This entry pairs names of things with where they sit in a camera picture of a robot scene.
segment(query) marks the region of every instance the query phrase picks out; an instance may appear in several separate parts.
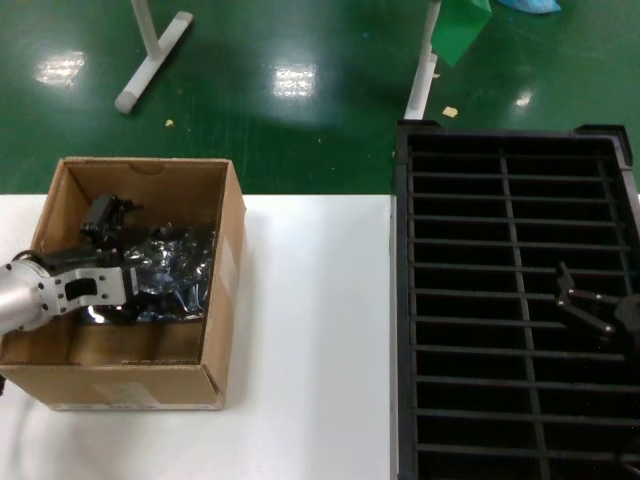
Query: green cloth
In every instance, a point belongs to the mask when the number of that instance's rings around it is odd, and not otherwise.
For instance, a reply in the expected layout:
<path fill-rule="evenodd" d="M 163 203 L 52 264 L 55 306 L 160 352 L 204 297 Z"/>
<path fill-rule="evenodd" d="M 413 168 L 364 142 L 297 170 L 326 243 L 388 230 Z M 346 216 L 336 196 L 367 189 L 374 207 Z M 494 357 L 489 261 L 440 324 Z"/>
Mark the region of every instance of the green cloth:
<path fill-rule="evenodd" d="M 489 0 L 442 0 L 431 37 L 433 50 L 449 65 L 455 65 L 490 18 Z"/>

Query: black object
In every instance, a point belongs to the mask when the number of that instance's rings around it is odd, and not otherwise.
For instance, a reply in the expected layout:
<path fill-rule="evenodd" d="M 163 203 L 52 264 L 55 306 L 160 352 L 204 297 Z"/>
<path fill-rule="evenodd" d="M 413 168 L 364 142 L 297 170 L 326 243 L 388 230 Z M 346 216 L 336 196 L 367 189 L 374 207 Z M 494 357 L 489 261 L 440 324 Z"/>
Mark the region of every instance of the black object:
<path fill-rule="evenodd" d="M 101 249 L 118 248 L 125 214 L 136 207 L 131 200 L 120 200 L 115 195 L 101 195 L 91 204 L 80 231 Z"/>
<path fill-rule="evenodd" d="M 640 360 L 640 295 L 633 294 L 620 298 L 579 290 L 567 266 L 564 262 L 560 262 L 556 305 L 579 320 L 578 327 L 595 334 L 601 341 L 599 348 L 607 348 L 608 344 L 617 337 L 628 361 Z M 603 305 L 608 305 L 610 308 L 601 312 Z M 611 307 L 614 307 L 613 311 L 607 311 Z M 576 322 L 567 323 L 566 326 L 573 329 Z"/>
<path fill-rule="evenodd" d="M 121 266 L 125 215 L 141 208 L 115 195 L 101 195 L 93 201 L 80 226 L 87 243 L 54 254 L 25 250 L 13 260 L 29 258 L 55 275 L 82 267 Z"/>
<path fill-rule="evenodd" d="M 402 122 L 396 160 L 399 478 L 635 478 L 640 375 L 556 306 L 561 261 L 640 291 L 624 129 Z"/>

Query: green floor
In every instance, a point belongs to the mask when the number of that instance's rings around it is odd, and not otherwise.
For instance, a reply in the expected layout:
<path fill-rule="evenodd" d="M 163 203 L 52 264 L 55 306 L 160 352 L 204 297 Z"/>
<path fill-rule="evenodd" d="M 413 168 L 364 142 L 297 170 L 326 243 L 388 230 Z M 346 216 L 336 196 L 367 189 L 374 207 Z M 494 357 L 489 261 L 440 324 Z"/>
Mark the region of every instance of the green floor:
<path fill-rule="evenodd" d="M 389 192 L 426 1 L 151 0 L 159 30 L 179 9 L 195 23 L 130 116 L 113 106 L 144 57 L 128 0 L 2 1 L 0 192 L 46 191 L 66 155 L 231 158 L 247 193 Z M 623 124 L 640 156 L 640 2 L 560 3 L 493 3 L 460 63 L 438 66 L 427 118 Z M 38 81 L 68 52 L 84 62 L 73 85 Z"/>

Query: robotic arm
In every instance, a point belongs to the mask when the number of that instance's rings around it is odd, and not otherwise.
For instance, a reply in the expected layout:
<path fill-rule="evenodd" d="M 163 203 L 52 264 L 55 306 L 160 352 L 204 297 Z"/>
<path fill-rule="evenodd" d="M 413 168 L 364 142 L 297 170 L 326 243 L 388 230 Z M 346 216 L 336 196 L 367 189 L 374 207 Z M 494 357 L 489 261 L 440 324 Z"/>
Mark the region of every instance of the robotic arm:
<path fill-rule="evenodd" d="M 0 267 L 0 335 L 34 330 L 53 317 L 98 305 L 123 305 L 138 294 L 136 272 L 124 266 L 119 236 L 132 202 L 103 195 L 80 231 L 88 242 L 53 255 L 31 250 Z"/>

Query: crumpled plastic bag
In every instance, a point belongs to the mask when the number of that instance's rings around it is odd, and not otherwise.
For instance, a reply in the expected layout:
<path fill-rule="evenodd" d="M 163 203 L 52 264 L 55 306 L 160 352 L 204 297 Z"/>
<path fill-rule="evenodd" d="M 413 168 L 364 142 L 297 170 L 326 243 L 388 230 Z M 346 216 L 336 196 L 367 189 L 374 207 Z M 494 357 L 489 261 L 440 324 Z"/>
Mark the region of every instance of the crumpled plastic bag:
<path fill-rule="evenodd" d="M 556 0 L 498 0 L 498 2 L 526 13 L 551 13 L 562 10 Z"/>

